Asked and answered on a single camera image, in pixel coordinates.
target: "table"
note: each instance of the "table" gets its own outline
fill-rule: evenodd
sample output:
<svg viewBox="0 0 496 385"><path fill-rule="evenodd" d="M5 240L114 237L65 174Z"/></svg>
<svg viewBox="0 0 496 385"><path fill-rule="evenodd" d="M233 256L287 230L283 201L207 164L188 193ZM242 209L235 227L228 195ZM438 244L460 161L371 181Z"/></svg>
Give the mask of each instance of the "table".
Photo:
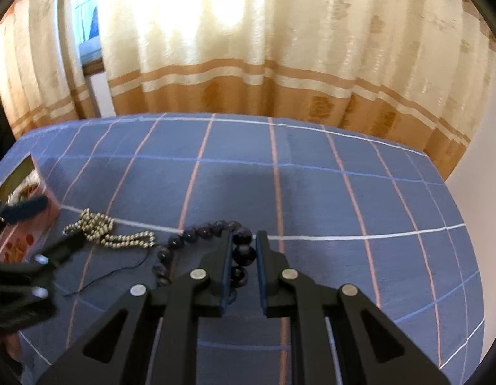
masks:
<svg viewBox="0 0 496 385"><path fill-rule="evenodd" d="M474 251L444 181L423 153L319 124L227 114L144 114L29 132L0 163L0 181L28 152L62 203L51 242L86 207L116 233L164 242L189 224L236 219L316 282L354 283L453 384L480 361L483 295ZM210 246L177 256L177 274ZM32 383L124 291L155 286L147 262L62 298L143 251L91 244L57 272L58 317L21 333ZM262 316L256 266L222 319L200 323L197 383L290 383L285 323Z"/></svg>

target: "silver rivet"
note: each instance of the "silver rivet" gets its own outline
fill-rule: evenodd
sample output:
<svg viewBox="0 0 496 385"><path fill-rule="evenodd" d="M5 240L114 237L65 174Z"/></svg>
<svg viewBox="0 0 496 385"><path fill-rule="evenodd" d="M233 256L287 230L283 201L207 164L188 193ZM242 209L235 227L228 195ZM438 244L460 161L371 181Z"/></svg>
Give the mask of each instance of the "silver rivet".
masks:
<svg viewBox="0 0 496 385"><path fill-rule="evenodd" d="M207 276L207 271L204 269L198 268L198 269L193 269L191 271L191 278L197 281L205 279L206 276Z"/></svg>
<svg viewBox="0 0 496 385"><path fill-rule="evenodd" d="M283 279L293 280L296 279L297 277L298 277L298 271L295 269L288 268L282 271Z"/></svg>
<svg viewBox="0 0 496 385"><path fill-rule="evenodd" d="M134 295L134 297L141 297L141 295L146 294L146 287L142 284L136 284L130 288L130 293Z"/></svg>
<svg viewBox="0 0 496 385"><path fill-rule="evenodd" d="M352 284L344 285L341 291L344 295L347 295L348 297L355 297L355 295L358 294L358 288Z"/></svg>
<svg viewBox="0 0 496 385"><path fill-rule="evenodd" d="M45 298L48 298L48 290L41 287L34 287L32 288L32 295L44 300Z"/></svg>
<svg viewBox="0 0 496 385"><path fill-rule="evenodd" d="M41 265L46 265L48 264L48 258L42 254L37 254L35 257L34 257L34 260L37 262L37 263L40 263Z"/></svg>

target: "tablecloth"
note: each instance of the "tablecloth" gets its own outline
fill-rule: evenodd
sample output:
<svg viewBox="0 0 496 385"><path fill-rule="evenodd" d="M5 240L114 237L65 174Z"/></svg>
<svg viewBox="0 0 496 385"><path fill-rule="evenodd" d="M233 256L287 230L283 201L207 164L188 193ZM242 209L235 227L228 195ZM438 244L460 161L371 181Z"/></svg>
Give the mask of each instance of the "tablecloth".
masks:
<svg viewBox="0 0 496 385"><path fill-rule="evenodd" d="M62 203L51 242L86 207L116 233L165 241L190 224L236 219L316 282L358 285L460 384L480 361L483 295L463 219L423 153L289 119L227 114L135 115L63 123L21 137L0 182L28 152ZM178 252L177 275L206 242ZM143 251L86 245L56 276L59 315L21 332L31 383L131 285L155 286L147 262L62 298ZM197 383L291 383L288 331L260 309L257 269L222 319L200 322Z"/></svg>

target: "curtain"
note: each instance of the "curtain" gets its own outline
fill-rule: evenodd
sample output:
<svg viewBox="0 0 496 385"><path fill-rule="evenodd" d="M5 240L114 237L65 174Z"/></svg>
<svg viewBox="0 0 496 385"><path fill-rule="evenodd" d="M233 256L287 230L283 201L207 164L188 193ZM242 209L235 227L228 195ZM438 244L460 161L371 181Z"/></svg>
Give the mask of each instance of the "curtain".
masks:
<svg viewBox="0 0 496 385"><path fill-rule="evenodd" d="M0 99L13 134L95 117L71 0L16 0L0 22Z"/></svg>
<svg viewBox="0 0 496 385"><path fill-rule="evenodd" d="M118 114L228 112L424 150L447 177L480 121L496 41L469 0L98 0Z"/></svg>

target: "pink box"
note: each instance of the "pink box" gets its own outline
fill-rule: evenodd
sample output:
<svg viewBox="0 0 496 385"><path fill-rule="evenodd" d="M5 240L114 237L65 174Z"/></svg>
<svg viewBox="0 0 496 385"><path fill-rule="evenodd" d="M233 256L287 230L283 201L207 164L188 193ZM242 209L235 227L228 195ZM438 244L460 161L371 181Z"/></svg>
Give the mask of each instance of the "pink box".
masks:
<svg viewBox="0 0 496 385"><path fill-rule="evenodd" d="M48 207L42 213L15 225L6 225L0 233L0 262L21 262L54 222L60 212L59 201L48 188L32 156L25 157L0 185L0 201L46 195Z"/></svg>

